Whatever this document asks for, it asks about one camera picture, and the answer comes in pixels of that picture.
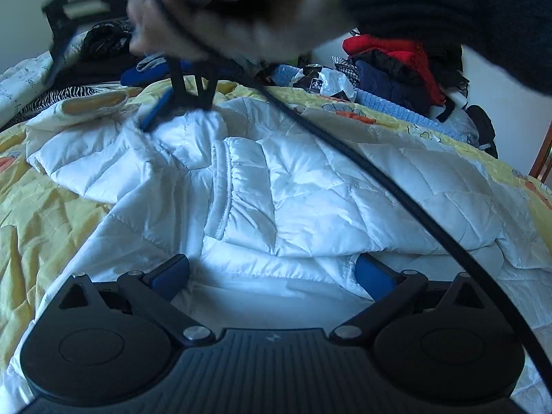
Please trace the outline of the dark sleeved right forearm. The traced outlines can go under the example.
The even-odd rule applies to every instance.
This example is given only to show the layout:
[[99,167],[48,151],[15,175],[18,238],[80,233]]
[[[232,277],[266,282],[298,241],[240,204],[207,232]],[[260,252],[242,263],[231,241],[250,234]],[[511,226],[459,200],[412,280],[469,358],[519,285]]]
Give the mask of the dark sleeved right forearm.
[[551,93],[551,0],[343,0],[376,38],[456,43],[522,85]]

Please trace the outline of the right hand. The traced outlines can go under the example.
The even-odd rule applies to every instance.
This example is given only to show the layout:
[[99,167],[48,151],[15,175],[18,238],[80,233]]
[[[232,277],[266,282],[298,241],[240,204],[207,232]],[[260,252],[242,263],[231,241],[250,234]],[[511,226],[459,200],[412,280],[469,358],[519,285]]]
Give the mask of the right hand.
[[[163,0],[188,32],[226,57],[284,62],[355,28],[343,0],[242,0],[203,9]],[[154,0],[127,0],[134,54],[161,52],[189,61],[205,54],[175,31]]]

